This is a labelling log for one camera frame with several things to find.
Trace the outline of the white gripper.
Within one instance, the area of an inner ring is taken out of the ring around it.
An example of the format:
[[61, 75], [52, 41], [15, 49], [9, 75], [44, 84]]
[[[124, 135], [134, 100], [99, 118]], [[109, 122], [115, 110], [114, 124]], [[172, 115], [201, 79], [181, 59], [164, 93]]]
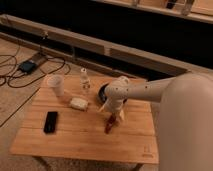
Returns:
[[100, 112], [110, 112], [114, 114], [119, 121], [125, 119], [122, 100], [107, 99], [99, 109]]

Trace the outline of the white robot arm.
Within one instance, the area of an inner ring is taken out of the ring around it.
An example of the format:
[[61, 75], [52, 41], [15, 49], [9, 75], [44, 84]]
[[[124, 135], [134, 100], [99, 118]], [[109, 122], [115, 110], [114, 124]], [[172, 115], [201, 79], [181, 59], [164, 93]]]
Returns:
[[102, 109], [113, 114], [125, 99], [158, 102], [159, 171], [213, 171], [213, 73], [132, 83], [121, 76], [105, 88]]

